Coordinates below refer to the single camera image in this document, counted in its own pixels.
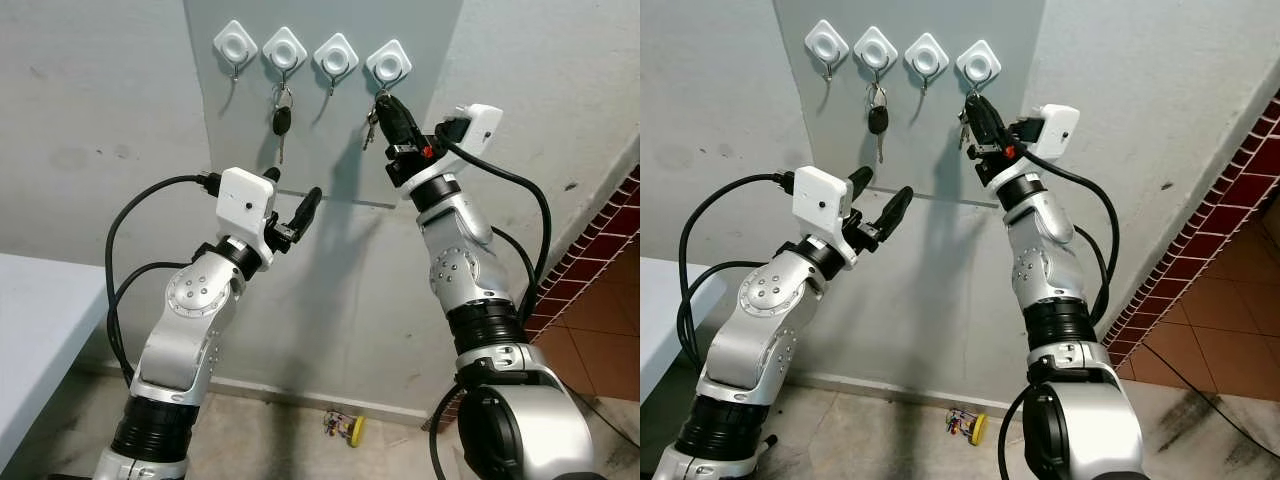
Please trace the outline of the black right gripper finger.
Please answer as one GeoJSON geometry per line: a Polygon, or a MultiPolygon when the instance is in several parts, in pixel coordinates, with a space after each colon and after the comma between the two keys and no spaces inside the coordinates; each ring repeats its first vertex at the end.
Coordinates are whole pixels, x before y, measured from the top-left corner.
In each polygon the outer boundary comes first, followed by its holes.
{"type": "Polygon", "coordinates": [[[988,99],[980,100],[980,143],[993,151],[1005,151],[1012,145],[1007,127],[988,99]]]}
{"type": "Polygon", "coordinates": [[[392,146],[397,151],[422,151],[429,146],[413,115],[398,99],[392,100],[392,146]]]}
{"type": "Polygon", "coordinates": [[[973,146],[997,148],[997,111],[987,97],[979,93],[966,96],[966,128],[973,146]]]}
{"type": "Polygon", "coordinates": [[[411,145],[411,114],[394,95],[378,95],[376,116],[389,146],[411,145]]]}

